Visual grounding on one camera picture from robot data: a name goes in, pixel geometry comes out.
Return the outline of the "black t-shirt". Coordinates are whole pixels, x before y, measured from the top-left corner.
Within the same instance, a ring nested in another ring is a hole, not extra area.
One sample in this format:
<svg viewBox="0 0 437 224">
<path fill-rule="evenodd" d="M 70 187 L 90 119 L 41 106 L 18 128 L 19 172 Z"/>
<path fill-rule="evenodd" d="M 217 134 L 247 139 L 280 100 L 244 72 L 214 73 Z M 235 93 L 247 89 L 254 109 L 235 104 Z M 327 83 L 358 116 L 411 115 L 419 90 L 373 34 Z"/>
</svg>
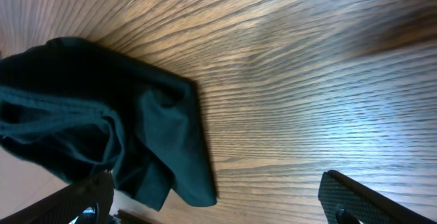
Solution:
<svg viewBox="0 0 437 224">
<path fill-rule="evenodd" d="M 1 60 L 1 147 L 68 183 L 111 171 L 155 210 L 216 203 L 196 84 L 81 38 Z"/>
</svg>

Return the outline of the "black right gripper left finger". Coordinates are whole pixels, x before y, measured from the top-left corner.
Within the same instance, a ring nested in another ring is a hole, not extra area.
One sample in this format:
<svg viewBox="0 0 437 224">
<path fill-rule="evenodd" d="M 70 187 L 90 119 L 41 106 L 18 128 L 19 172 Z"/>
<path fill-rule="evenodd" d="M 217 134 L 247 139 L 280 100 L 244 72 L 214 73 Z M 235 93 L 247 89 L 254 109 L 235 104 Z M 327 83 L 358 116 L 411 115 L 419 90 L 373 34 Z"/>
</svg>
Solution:
<svg viewBox="0 0 437 224">
<path fill-rule="evenodd" d="M 1 224 L 106 224 L 113 197 L 112 175 L 102 171 L 1 219 Z"/>
</svg>

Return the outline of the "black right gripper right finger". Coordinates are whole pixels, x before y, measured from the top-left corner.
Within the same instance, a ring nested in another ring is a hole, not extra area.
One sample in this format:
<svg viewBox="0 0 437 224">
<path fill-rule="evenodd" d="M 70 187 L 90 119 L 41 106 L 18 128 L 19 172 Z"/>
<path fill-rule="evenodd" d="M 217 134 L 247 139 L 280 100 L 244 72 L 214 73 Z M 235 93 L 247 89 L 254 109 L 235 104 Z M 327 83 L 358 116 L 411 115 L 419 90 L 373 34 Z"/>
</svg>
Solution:
<svg viewBox="0 0 437 224">
<path fill-rule="evenodd" d="M 323 173 L 318 200 L 329 224 L 436 224 L 335 170 Z"/>
</svg>

